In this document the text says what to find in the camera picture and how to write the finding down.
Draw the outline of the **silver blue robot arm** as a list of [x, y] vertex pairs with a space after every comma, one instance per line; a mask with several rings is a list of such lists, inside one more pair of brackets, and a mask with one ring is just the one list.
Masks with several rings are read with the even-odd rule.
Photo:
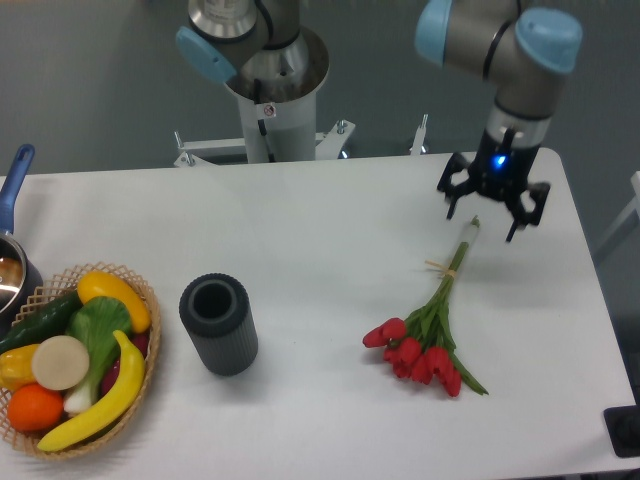
[[[502, 203], [513, 231], [538, 225], [550, 186], [529, 180], [582, 42], [569, 14], [523, 1], [431, 1], [416, 26], [424, 59], [496, 88], [472, 160], [453, 154], [438, 183], [450, 205], [470, 194]], [[329, 72], [322, 39], [296, 1], [192, 1], [175, 37], [183, 59], [236, 98], [252, 163], [334, 158], [316, 134], [316, 95]]]

